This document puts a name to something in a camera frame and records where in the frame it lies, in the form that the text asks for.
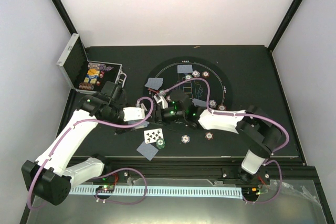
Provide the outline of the blue card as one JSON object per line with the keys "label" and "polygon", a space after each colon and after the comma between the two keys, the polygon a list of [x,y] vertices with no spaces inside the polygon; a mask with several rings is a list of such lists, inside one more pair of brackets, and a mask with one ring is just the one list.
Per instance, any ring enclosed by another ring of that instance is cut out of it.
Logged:
{"label": "blue card", "polygon": [[195,106],[200,106],[200,107],[206,107],[207,106],[207,102],[206,101],[203,101],[203,100],[200,100],[200,99],[193,99],[192,100],[192,103],[195,105]]}
{"label": "blue card", "polygon": [[189,74],[193,72],[192,65],[178,65],[177,66],[177,73],[178,74]]}
{"label": "blue card", "polygon": [[145,141],[143,141],[136,150],[149,161],[151,161],[159,151],[152,144],[146,144]]}
{"label": "blue card", "polygon": [[163,84],[163,78],[148,78],[144,86],[146,88],[158,90],[162,86],[162,84]]}

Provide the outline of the blue chips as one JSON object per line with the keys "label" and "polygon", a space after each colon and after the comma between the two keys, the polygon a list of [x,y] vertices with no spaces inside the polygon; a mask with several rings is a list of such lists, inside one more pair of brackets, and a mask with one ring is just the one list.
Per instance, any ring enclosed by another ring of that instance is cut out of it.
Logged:
{"label": "blue chips", "polygon": [[197,71],[197,70],[194,70],[194,71],[192,72],[192,76],[193,76],[194,78],[198,78],[198,77],[200,76],[200,72]]}
{"label": "blue chips", "polygon": [[210,108],[216,108],[217,106],[217,103],[215,100],[209,100],[209,107]]}

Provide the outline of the blue white poker chip stack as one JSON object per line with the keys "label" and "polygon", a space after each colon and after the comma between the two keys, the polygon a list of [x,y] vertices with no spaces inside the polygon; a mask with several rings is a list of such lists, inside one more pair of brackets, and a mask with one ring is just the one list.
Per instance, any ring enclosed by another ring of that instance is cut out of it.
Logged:
{"label": "blue white poker chip stack", "polygon": [[190,142],[190,137],[188,135],[183,135],[181,137],[181,142],[186,144],[186,143],[189,143]]}

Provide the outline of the blue playing card deck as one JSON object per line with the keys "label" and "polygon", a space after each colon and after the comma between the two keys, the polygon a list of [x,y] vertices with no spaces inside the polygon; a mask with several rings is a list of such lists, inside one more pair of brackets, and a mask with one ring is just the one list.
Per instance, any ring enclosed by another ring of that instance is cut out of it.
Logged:
{"label": "blue playing card deck", "polygon": [[141,128],[145,128],[145,127],[148,127],[149,125],[149,122],[148,121],[144,121],[142,123],[140,123],[140,121],[129,121],[128,122],[128,125],[132,125],[133,128],[136,128],[136,129],[141,129]]}

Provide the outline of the orange black poker chip stack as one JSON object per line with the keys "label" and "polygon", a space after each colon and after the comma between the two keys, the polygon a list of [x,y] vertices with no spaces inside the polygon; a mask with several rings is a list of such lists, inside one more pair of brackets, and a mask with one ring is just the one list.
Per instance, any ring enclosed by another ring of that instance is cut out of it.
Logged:
{"label": "orange black poker chip stack", "polygon": [[207,133],[205,133],[205,138],[206,138],[207,140],[212,140],[213,137],[214,137],[213,133],[211,133],[211,132],[207,132]]}

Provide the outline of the orange chips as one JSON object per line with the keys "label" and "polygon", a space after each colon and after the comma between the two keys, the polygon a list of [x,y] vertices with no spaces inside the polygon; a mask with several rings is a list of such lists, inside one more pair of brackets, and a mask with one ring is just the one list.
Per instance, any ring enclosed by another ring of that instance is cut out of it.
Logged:
{"label": "orange chips", "polygon": [[209,72],[208,71],[203,71],[202,72],[202,77],[203,78],[208,78],[209,77]]}
{"label": "orange chips", "polygon": [[223,104],[221,104],[221,105],[218,106],[218,110],[220,110],[220,111],[226,111],[226,106],[223,105]]}

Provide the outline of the green poker chip stack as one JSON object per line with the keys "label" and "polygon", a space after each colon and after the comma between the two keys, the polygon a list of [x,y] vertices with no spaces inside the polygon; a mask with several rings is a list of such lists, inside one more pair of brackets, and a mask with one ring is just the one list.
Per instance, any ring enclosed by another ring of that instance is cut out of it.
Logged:
{"label": "green poker chip stack", "polygon": [[156,141],[156,146],[158,149],[163,149],[165,148],[165,140],[160,138]]}

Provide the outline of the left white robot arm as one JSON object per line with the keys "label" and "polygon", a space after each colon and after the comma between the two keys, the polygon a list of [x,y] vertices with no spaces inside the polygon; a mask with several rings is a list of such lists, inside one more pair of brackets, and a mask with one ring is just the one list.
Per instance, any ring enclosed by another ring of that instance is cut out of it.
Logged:
{"label": "left white robot arm", "polygon": [[108,81],[100,92],[83,96],[54,142],[34,162],[27,160],[22,165],[28,190],[27,207],[30,210],[35,210],[33,197],[57,206],[74,187],[90,179],[106,182],[112,177],[113,169],[101,155],[92,156],[71,167],[68,164],[98,124],[126,130],[139,126],[147,119],[140,99],[135,106],[119,102],[123,93],[123,86]]}

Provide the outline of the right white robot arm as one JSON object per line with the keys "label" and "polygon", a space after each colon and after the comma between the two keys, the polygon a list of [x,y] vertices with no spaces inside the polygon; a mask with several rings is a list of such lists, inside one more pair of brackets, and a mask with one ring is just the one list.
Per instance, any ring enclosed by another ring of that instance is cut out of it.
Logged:
{"label": "right white robot arm", "polygon": [[255,106],[241,111],[220,111],[191,105],[181,109],[177,105],[162,108],[157,106],[152,113],[156,123],[181,120],[194,129],[220,130],[238,134],[249,150],[238,171],[239,179],[250,184],[258,177],[258,170],[266,165],[271,155],[289,142],[286,129]]}

